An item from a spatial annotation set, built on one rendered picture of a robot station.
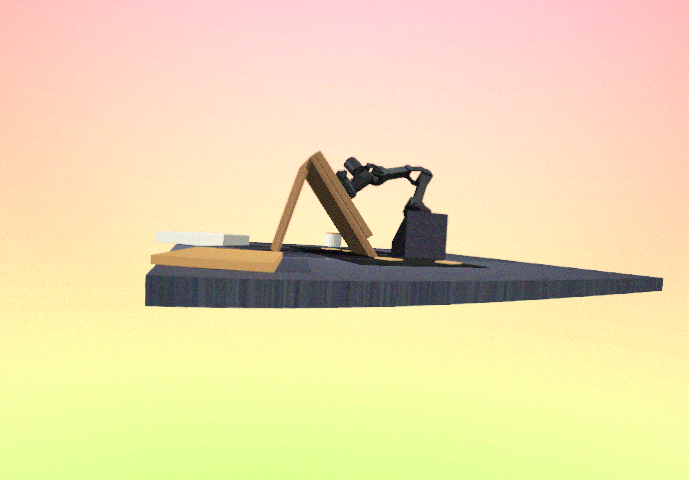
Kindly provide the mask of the small grey cylinder with orange top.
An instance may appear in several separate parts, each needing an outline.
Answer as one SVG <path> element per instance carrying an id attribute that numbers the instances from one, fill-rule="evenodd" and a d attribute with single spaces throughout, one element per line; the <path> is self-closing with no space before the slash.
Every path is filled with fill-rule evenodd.
<path id="1" fill-rule="evenodd" d="M 329 247 L 341 247 L 342 236 L 340 233 L 326 232 L 325 234 L 325 246 Z"/>

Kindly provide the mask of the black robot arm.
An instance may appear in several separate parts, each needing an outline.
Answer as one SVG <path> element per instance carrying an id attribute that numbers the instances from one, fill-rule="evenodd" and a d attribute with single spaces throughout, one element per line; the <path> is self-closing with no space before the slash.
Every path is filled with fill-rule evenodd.
<path id="1" fill-rule="evenodd" d="M 360 161 L 353 156 L 349 157 L 344 162 L 344 168 L 353 177 L 357 177 L 358 179 L 360 179 L 364 187 L 366 187 L 369 184 L 372 184 L 374 186 L 384 185 L 389 180 L 399 178 L 408 179 L 412 185 L 416 186 L 416 190 L 413 197 L 410 197 L 410 199 L 408 199 L 408 201 L 404 205 L 404 208 L 402 210 L 403 216 L 405 215 L 407 210 L 431 212 L 431 210 L 423 203 L 423 199 L 426 193 L 426 187 L 430 180 L 433 178 L 433 174 L 430 170 L 420 166 L 412 167 L 407 164 L 404 166 L 392 168 L 384 168 L 383 166 L 379 166 L 374 163 L 367 163 L 366 166 L 363 166 L 360 163 Z M 373 168 L 373 170 L 372 172 L 369 172 L 371 168 Z M 348 178 L 348 172 L 346 170 L 337 171 L 337 173 L 335 174 L 342 184 L 347 181 L 351 182 L 353 179 Z M 412 171 L 420 171 L 416 181 L 413 180 L 410 176 Z"/>

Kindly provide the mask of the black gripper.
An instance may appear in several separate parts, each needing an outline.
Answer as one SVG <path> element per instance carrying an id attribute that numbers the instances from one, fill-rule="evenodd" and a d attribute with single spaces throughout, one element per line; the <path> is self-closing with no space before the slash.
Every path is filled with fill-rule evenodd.
<path id="1" fill-rule="evenodd" d="M 342 185 L 351 199 L 356 197 L 357 192 L 361 191 L 364 188 L 363 183 L 357 177 L 354 177 L 351 182 L 347 181 Z"/>

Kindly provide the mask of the white flat square slab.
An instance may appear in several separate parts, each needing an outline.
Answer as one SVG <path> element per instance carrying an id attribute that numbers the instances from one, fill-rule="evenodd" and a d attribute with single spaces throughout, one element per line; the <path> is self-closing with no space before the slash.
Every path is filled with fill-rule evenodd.
<path id="1" fill-rule="evenodd" d="M 192 246 L 249 246 L 250 235 L 198 231 L 155 231 L 155 242 Z"/>

